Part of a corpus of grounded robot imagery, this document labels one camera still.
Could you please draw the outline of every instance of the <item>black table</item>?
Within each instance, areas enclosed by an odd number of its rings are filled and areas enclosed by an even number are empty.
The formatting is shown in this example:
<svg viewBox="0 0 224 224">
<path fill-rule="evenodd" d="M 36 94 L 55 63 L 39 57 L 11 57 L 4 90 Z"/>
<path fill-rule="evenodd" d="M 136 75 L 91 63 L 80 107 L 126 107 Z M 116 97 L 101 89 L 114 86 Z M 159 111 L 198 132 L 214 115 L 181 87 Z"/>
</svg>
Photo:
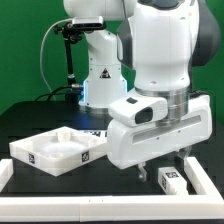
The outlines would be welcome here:
<svg viewBox="0 0 224 224">
<path fill-rule="evenodd" d="M 77 106 L 66 102 L 17 103 L 0 116 L 0 159 L 10 158 L 9 142 L 62 126 L 78 130 L 106 130 L 110 120 L 109 116 L 80 112 Z M 211 138 L 194 145 L 191 155 L 198 159 L 224 197 L 224 128 L 218 122 L 213 122 Z M 176 157 L 176 153 L 147 162 L 146 169 L 150 181 L 146 183 L 138 180 L 136 167 L 119 170 L 108 161 L 106 156 L 59 177 L 53 177 L 15 159 L 13 162 L 14 175 L 0 197 L 164 194 L 157 184 L 157 172 L 159 167 L 165 166 L 175 166 L 186 178 L 183 162 Z M 190 183 L 188 190 L 194 193 Z M 223 220 L 201 222 L 188 220 L 156 221 L 156 223 L 224 222 Z"/>
</svg>

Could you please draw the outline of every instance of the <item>white box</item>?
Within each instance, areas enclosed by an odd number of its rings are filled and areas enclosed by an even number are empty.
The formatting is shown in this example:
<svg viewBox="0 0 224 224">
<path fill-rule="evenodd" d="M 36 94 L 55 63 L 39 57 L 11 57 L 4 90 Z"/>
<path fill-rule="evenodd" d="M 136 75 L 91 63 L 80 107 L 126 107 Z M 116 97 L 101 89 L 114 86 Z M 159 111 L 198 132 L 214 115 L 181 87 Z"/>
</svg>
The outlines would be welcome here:
<svg viewBox="0 0 224 224">
<path fill-rule="evenodd" d="M 10 154 L 53 176 L 106 155 L 106 138 L 62 127 L 11 142 Z"/>
</svg>

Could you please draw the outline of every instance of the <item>small white block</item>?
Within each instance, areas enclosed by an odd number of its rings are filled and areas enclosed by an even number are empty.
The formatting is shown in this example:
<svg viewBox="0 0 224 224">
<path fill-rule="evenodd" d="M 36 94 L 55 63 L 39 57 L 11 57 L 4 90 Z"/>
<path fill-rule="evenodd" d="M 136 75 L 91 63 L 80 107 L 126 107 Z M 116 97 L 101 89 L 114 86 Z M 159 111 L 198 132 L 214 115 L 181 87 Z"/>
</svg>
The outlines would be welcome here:
<svg viewBox="0 0 224 224">
<path fill-rule="evenodd" d="M 158 183 L 168 195 L 188 195 L 187 181 L 174 167 L 159 168 Z"/>
<path fill-rule="evenodd" d="M 13 174 L 12 159 L 3 159 L 0 162 L 0 192 Z"/>
</svg>

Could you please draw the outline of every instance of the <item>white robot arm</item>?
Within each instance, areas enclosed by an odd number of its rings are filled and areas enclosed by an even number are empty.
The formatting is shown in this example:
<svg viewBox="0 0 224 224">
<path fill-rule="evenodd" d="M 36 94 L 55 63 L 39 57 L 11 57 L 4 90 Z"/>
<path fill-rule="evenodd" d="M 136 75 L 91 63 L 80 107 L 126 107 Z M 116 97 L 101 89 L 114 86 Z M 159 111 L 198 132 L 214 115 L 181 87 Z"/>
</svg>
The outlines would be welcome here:
<svg viewBox="0 0 224 224">
<path fill-rule="evenodd" d="M 64 0 L 70 17 L 102 16 L 104 20 L 124 20 L 133 15 L 136 0 Z M 127 93 L 117 59 L 117 38 L 107 30 L 85 33 L 88 42 L 89 75 L 84 81 L 80 109 L 108 113 L 109 105 Z"/>
<path fill-rule="evenodd" d="M 189 69 L 191 61 L 202 65 L 215 54 L 219 34 L 204 0 L 138 0 L 118 31 L 120 61 L 136 70 L 136 79 L 135 88 L 109 108 L 113 164 L 144 164 L 210 137 L 209 96 L 190 99 Z"/>
</svg>

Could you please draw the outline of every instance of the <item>green backdrop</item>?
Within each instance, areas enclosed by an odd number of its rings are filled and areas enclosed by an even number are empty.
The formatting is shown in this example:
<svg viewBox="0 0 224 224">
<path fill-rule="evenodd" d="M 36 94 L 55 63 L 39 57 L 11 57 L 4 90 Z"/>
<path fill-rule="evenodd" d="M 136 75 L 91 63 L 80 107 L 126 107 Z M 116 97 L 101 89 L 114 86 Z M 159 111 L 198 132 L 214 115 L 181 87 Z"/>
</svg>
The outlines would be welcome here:
<svg viewBox="0 0 224 224">
<path fill-rule="evenodd" d="M 207 4 L 223 32 L 224 1 L 207 0 Z M 41 41 L 53 23 L 65 18 L 63 0 L 0 0 L 0 114 L 14 103 L 48 93 L 39 69 Z M 118 26 L 119 22 L 108 23 L 112 32 Z M 72 52 L 76 76 L 82 81 L 88 74 L 86 42 L 72 46 Z M 66 84 L 64 43 L 60 35 L 52 33 L 47 39 L 44 71 L 52 89 Z M 123 68 L 123 75 L 132 88 L 134 72 Z M 209 64 L 193 69 L 193 81 L 195 89 L 210 94 L 213 116 L 224 124 L 223 45 Z"/>
</svg>

